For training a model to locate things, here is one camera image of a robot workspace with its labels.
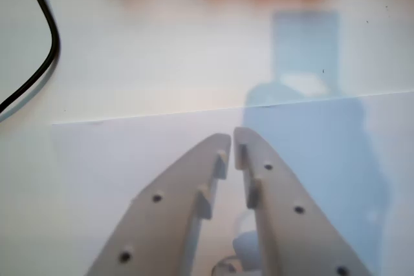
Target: small hole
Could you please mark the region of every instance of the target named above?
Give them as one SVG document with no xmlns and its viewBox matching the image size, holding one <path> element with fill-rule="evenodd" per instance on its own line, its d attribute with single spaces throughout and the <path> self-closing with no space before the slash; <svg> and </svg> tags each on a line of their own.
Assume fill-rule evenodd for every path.
<svg viewBox="0 0 414 276">
<path fill-rule="evenodd" d="M 336 273 L 340 276 L 348 276 L 349 275 L 349 271 L 345 266 L 337 267 Z"/>
<path fill-rule="evenodd" d="M 129 260 L 131 260 L 131 257 L 132 256 L 131 256 L 130 252 L 123 251 L 123 252 L 121 252 L 121 254 L 119 254 L 118 260 L 119 260 L 120 263 L 126 263 Z"/>
<path fill-rule="evenodd" d="M 162 200 L 162 195 L 161 194 L 154 194 L 153 195 L 153 202 L 154 203 L 158 203 Z"/>
<path fill-rule="evenodd" d="M 296 207 L 294 208 L 294 210 L 295 210 L 295 212 L 296 212 L 296 213 L 298 213 L 298 214 L 300 214 L 300 215 L 302 215 L 302 214 L 304 214 L 304 213 L 305 213 L 305 208 L 303 208 L 302 206 L 296 206 Z"/>
</svg>

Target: white paper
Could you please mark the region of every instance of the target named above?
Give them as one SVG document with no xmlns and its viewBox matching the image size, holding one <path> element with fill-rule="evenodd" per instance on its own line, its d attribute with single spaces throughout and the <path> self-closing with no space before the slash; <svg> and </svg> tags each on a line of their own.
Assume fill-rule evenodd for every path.
<svg viewBox="0 0 414 276">
<path fill-rule="evenodd" d="M 412 107 L 408 92 L 54 125 L 82 266 L 90 266 L 129 201 L 169 164 L 210 134 L 247 126 L 270 142 L 375 275 L 411 275 Z M 193 274 L 208 276 L 224 257 L 246 254 L 253 230 L 232 159 L 213 220 L 203 222 Z"/>
</svg>

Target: white surface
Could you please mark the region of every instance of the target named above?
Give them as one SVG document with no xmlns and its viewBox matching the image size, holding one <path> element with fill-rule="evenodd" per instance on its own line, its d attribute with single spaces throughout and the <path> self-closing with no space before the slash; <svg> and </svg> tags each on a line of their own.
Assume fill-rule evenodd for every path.
<svg viewBox="0 0 414 276">
<path fill-rule="evenodd" d="M 203 138 L 244 125 L 278 151 L 375 275 L 410 276 L 413 105 L 410 92 L 55 125 L 69 194 L 68 244 L 79 256 L 74 271 L 87 270 L 129 201 L 170 163 Z M 208 276 L 233 255 L 235 239 L 246 256 L 251 246 L 245 240 L 243 247 L 242 233 L 252 229 L 243 177 L 232 158 L 228 179 L 218 186 L 213 220 L 203 222 L 193 275 Z"/>
<path fill-rule="evenodd" d="M 299 79 L 289 68 L 274 67 L 271 30 L 278 12 L 338 16 L 338 32 L 331 33 L 338 40 L 337 78 L 318 81 L 321 90 L 354 96 L 414 86 L 413 0 L 50 2 L 61 32 L 60 63 L 45 88 L 0 124 L 0 218 L 6 219 L 0 244 L 8 245 L 0 248 L 0 268 L 7 275 L 79 271 L 72 265 L 77 249 L 66 247 L 73 237 L 66 198 L 73 193 L 65 192 L 50 124 L 242 106 L 260 84 L 252 105 L 320 96 L 319 87 L 302 88 L 310 75 L 307 64 L 319 64 L 324 55 L 312 62 L 293 51 L 288 60 L 299 58 L 295 66 L 305 69 Z M 0 6 L 3 99 L 43 61 L 50 34 L 35 0 L 0 0 Z M 301 90 L 301 97 L 274 96 L 273 71 L 287 74 L 286 84 Z"/>
</svg>

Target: black cable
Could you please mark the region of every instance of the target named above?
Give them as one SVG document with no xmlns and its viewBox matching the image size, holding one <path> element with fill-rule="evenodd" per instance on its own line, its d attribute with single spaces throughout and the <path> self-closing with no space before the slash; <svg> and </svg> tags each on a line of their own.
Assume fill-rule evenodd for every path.
<svg viewBox="0 0 414 276">
<path fill-rule="evenodd" d="M 46 17 L 47 23 L 49 24 L 50 33 L 52 34 L 52 45 L 50 46 L 49 54 L 47 54 L 46 59 L 40 65 L 40 67 L 35 71 L 35 73 L 26 81 L 18 90 L 16 90 L 12 95 L 0 103 L 0 113 L 2 113 L 8 106 L 14 103 L 20 96 L 22 96 L 35 82 L 37 82 L 40 77 L 46 72 L 50 67 L 53 60 L 59 53 L 60 49 L 60 38 L 58 28 L 54 21 L 53 15 L 50 12 L 45 0 L 37 0 L 43 14 Z"/>
</svg>

